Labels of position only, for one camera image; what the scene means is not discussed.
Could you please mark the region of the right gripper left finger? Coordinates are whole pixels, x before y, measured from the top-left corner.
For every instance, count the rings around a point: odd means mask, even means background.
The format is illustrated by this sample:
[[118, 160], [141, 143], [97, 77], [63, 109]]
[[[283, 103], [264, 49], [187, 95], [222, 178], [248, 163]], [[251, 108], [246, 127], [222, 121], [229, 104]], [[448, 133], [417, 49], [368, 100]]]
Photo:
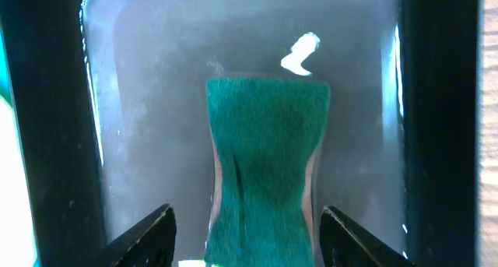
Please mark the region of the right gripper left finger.
[[171, 267], [176, 233], [174, 209], [163, 204], [112, 241], [99, 256], [99, 266]]

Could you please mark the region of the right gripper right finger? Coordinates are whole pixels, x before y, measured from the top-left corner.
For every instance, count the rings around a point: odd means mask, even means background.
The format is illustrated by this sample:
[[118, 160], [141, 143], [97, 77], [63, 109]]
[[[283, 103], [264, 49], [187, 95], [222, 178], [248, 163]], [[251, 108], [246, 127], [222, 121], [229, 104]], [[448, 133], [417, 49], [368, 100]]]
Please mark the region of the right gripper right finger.
[[412, 267], [408, 259], [334, 206], [322, 210], [319, 239], [325, 267]]

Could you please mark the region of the green scrubbing sponge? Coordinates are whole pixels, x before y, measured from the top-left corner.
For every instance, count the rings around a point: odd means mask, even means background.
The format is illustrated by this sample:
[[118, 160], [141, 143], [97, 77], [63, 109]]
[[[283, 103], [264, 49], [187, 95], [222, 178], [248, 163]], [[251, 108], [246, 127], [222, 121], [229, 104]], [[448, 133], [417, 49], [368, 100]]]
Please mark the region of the green scrubbing sponge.
[[310, 190], [330, 93], [327, 83], [304, 80], [207, 82], [216, 172], [207, 263], [314, 264]]

